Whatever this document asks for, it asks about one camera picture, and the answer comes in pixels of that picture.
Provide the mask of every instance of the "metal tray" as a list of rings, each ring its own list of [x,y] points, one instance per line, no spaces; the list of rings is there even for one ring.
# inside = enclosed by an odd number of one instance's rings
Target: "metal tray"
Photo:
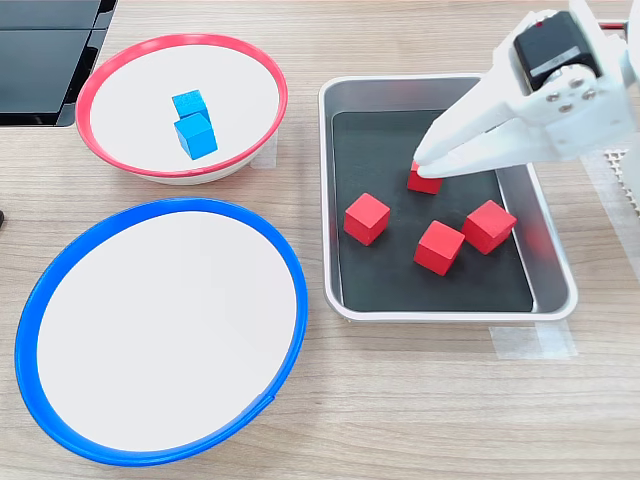
[[[578,294],[530,165],[446,179],[436,196],[410,192],[424,131],[477,75],[344,77],[319,95],[324,287],[354,322],[532,322],[566,318]],[[344,210],[369,192],[391,207],[387,230],[364,247],[342,230]],[[432,220],[460,228],[488,199],[518,218],[490,255],[468,244],[445,277],[413,262]]]

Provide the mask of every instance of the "wooden block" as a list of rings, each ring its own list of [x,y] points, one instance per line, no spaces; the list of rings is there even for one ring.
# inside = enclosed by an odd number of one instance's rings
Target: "wooden block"
[[[182,148],[192,160],[208,155],[218,149],[216,136],[211,125],[199,113],[180,119],[174,125]]]
[[[207,122],[211,123],[209,111],[202,99],[200,90],[193,90],[181,95],[176,95],[175,97],[172,97],[172,100],[173,105],[176,107],[176,111],[178,112],[178,116],[181,119],[199,113],[207,120]]]
[[[509,237],[517,221],[504,208],[489,200],[467,217],[462,233],[467,242],[487,255]]]
[[[409,172],[409,184],[407,185],[409,190],[435,195],[440,191],[442,182],[442,178],[422,178],[420,175],[418,175],[418,164],[416,162],[413,162],[411,164],[411,171]]]
[[[463,243],[462,233],[434,221],[422,235],[413,259],[432,272],[444,276],[458,256]]]
[[[344,217],[344,231],[366,246],[387,228],[391,209],[380,200],[364,193],[349,208]]]

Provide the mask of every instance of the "red rim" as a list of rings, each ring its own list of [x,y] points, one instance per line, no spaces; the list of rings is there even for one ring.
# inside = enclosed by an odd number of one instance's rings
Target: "red rim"
[[[269,70],[269,73],[273,76],[278,86],[278,94],[280,95],[280,101],[278,104],[278,112],[276,118],[271,125],[269,131],[255,143],[251,148],[236,155],[229,160],[216,165],[210,165],[208,167],[196,168],[193,170],[183,170],[180,172],[156,172],[153,170],[144,170],[142,168],[132,167],[119,162],[111,155],[109,155],[98,143],[93,130],[91,129],[91,106],[96,93],[102,86],[102,84],[109,78],[114,72],[126,65],[127,63],[140,58],[148,53],[163,50],[165,48],[179,47],[183,45],[212,45],[215,47],[225,47],[248,55]],[[269,55],[242,40],[238,40],[233,37],[227,37],[224,35],[209,35],[209,34],[180,34],[180,35],[166,35],[164,37],[153,38],[137,45],[133,45],[126,50],[118,53],[114,57],[107,60],[100,68],[98,68],[86,81],[80,95],[78,95],[78,102],[76,104],[76,123],[78,125],[78,132],[82,137],[82,140],[87,144],[93,153],[102,158],[105,162],[111,165],[126,170],[127,172],[136,173],[138,175],[146,175],[149,177],[163,177],[163,178],[181,178],[181,177],[193,177],[197,175],[203,175],[205,173],[217,172],[224,170],[256,152],[267,140],[275,133],[280,126],[284,117],[285,110],[287,109],[287,102],[289,100],[289,93],[287,90],[287,82],[284,78],[284,74],[273,61]]]

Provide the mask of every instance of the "wooden table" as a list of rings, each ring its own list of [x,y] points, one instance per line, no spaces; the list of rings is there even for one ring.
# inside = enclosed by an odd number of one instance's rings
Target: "wooden table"
[[[498,359],[487,326],[355,326],[322,292],[317,93],[347,74],[479,72],[529,10],[565,2],[121,0],[100,61],[157,35],[205,31],[269,52],[290,105],[278,168],[209,185],[154,184],[106,165],[75,127],[0,130],[0,479],[637,479],[640,287],[580,163],[538,172],[580,289],[578,355]],[[627,2],[599,1],[600,18]],[[237,202],[286,236],[307,276],[309,328],[278,399],[195,458],[127,470],[51,440],[27,412],[13,347],[38,277],[124,208],[194,195]]]

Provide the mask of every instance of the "black servo motor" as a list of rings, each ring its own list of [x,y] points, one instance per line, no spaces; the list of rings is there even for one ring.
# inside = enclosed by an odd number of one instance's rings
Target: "black servo motor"
[[[586,65],[596,77],[601,75],[587,39],[569,12],[536,22],[516,37],[514,47],[534,92],[565,65]]]

